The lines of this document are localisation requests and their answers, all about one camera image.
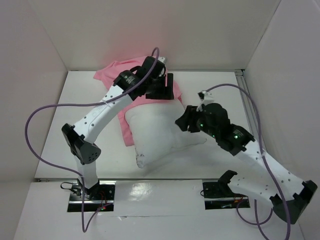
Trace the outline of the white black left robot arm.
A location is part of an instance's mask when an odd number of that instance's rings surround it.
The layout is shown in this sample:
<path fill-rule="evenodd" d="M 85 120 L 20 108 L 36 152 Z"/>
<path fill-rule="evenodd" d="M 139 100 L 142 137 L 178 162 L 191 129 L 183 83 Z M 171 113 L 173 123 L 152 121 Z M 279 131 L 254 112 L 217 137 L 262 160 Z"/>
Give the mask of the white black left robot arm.
<path fill-rule="evenodd" d="M 98 106 L 73 125 L 62 127 L 62 133 L 74 155 L 81 194 L 88 200 L 97 197 L 100 181 L 95 161 L 101 155 L 96 139 L 107 124 L 138 97 L 172 100 L 173 77 L 166 80 L 165 57 L 147 56 L 141 66 L 124 70 L 113 81 Z"/>

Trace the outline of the white pillow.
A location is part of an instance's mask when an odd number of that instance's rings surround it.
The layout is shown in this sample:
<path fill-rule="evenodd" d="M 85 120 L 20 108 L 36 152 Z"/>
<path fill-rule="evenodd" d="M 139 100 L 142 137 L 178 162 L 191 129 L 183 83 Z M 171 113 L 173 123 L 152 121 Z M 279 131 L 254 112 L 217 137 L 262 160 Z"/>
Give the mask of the white pillow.
<path fill-rule="evenodd" d="M 204 144 L 197 133 L 181 131 L 175 121 L 185 108 L 178 99 L 135 106 L 125 113 L 131 131 L 137 166 L 142 169 L 171 153 Z"/>

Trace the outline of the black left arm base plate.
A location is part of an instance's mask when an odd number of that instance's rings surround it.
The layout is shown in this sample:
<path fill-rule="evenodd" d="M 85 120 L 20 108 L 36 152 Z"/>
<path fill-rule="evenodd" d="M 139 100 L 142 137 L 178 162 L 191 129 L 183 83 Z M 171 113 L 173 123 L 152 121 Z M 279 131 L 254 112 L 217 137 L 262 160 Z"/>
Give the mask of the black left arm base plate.
<path fill-rule="evenodd" d="M 75 182 L 63 182 L 60 185 L 63 190 L 69 191 L 68 213 L 80 213 L 82 211 L 82 189 Z M 95 212 L 101 208 L 100 212 L 113 212 L 116 183 L 102 181 L 97 192 L 84 197 L 84 212 Z"/>

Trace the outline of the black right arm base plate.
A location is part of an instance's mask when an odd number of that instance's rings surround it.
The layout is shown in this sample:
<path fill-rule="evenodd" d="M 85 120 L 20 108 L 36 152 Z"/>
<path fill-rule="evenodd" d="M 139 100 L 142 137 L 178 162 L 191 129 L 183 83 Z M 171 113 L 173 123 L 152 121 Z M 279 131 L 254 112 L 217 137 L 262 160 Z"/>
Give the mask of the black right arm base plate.
<path fill-rule="evenodd" d="M 233 192 L 223 193 L 217 181 L 203 181 L 200 195 L 204 198 L 206 210 L 235 209 L 238 203 L 240 208 L 250 208 L 247 196 Z"/>

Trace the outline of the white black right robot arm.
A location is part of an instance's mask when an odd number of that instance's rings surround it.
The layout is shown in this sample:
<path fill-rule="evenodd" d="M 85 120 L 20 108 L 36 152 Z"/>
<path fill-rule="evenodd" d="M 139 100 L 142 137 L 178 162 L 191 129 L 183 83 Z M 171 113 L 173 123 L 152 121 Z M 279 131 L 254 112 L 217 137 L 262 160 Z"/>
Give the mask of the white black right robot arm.
<path fill-rule="evenodd" d="M 218 190 L 223 196 L 234 193 L 255 198 L 270 206 L 281 220 L 293 225 L 318 188 L 312 180 L 295 176 L 261 149 L 251 133 L 230 122 L 228 112 L 218 103 L 201 107 L 189 105 L 175 124 L 183 132 L 203 132 L 214 138 L 220 148 L 247 164 L 256 175 L 256 179 L 252 179 L 227 170 L 218 179 Z"/>

